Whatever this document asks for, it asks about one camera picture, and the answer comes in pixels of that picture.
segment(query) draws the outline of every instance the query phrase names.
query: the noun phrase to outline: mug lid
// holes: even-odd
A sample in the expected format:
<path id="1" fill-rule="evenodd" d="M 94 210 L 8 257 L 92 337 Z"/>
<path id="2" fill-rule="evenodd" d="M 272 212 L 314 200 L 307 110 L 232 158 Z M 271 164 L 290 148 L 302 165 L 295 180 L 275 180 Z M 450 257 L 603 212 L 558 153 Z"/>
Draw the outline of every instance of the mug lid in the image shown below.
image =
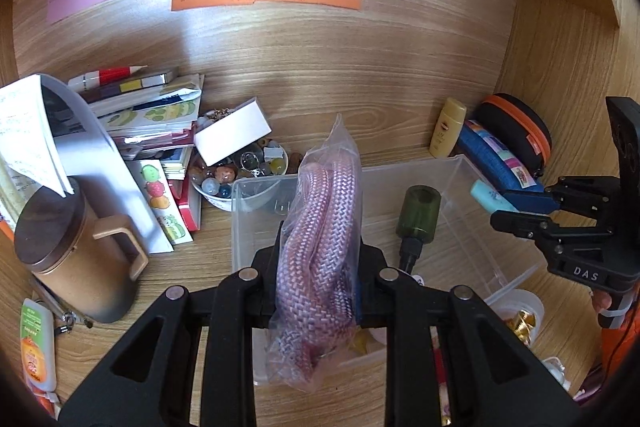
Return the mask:
<path id="1" fill-rule="evenodd" d="M 71 248 L 84 218 L 84 196 L 78 182 L 69 178 L 73 194 L 65 198 L 40 187 L 27 201 L 15 225 L 14 248 L 30 270 L 51 268 Z"/>

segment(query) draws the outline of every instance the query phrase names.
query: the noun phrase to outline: transparent plastic box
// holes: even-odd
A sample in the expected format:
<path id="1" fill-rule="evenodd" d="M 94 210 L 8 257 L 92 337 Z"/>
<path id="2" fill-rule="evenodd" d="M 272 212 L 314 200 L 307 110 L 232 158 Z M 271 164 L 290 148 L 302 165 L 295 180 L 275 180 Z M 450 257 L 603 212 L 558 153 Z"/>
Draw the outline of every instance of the transparent plastic box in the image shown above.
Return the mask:
<path id="1" fill-rule="evenodd" d="M 466 156 L 430 158 L 363 169 L 365 243 L 383 251 L 390 266 L 398 266 L 400 238 L 396 224 L 404 193 L 411 185 L 430 185 L 442 195 L 435 238 L 425 245 L 413 273 L 427 286 L 448 291 L 458 284 L 473 288 L 488 304 L 532 275 L 545 260 L 532 242 L 495 232 L 489 214 L 471 197 L 476 180 L 485 179 Z M 232 269 L 249 266 L 255 252 L 273 245 L 280 222 L 296 192 L 296 174 L 278 178 L 243 178 L 233 185 Z M 254 203 L 251 196 L 271 188 L 271 198 Z M 355 351 L 337 370 L 385 356 L 385 348 L 367 343 L 366 355 Z M 254 330 L 254 380 L 266 383 L 266 332 Z"/>

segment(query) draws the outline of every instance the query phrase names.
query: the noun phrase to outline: pink and white braided strap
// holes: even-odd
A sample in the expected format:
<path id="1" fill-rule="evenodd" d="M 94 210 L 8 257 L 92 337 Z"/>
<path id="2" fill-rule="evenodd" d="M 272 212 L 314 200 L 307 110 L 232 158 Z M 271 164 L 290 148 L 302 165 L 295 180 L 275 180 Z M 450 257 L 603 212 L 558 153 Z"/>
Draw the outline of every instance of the pink and white braided strap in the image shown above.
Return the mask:
<path id="1" fill-rule="evenodd" d="M 271 347 L 278 374 L 308 384 L 320 358 L 354 332 L 352 242 L 359 162 L 344 150 L 300 169 L 301 208 L 280 248 L 277 311 L 283 321 Z"/>

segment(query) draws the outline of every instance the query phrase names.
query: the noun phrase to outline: brown mug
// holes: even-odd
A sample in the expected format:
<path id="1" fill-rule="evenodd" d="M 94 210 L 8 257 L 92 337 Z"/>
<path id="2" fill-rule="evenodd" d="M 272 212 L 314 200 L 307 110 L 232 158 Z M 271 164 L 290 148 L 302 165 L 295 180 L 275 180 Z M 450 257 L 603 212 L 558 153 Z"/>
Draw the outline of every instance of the brown mug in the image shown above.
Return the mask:
<path id="1" fill-rule="evenodd" d="M 27 201 L 15 227 L 15 253 L 45 286 L 67 304 L 102 323 L 131 308 L 136 280 L 148 264 L 129 216 L 98 217 L 78 182 L 60 197 L 47 187 Z M 137 251 L 131 262 L 113 235 L 126 234 Z"/>

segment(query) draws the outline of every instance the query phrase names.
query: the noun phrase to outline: stack of books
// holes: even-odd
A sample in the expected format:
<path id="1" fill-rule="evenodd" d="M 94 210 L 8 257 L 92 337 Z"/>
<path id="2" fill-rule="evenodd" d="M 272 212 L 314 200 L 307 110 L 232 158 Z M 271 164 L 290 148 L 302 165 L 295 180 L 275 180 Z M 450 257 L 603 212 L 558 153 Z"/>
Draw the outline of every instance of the stack of books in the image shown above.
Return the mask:
<path id="1" fill-rule="evenodd" d="M 174 245 L 191 241 L 189 232 L 200 227 L 200 194 L 182 181 L 193 151 L 203 81 L 202 74 L 178 77 L 176 70 L 141 72 L 80 93 Z"/>

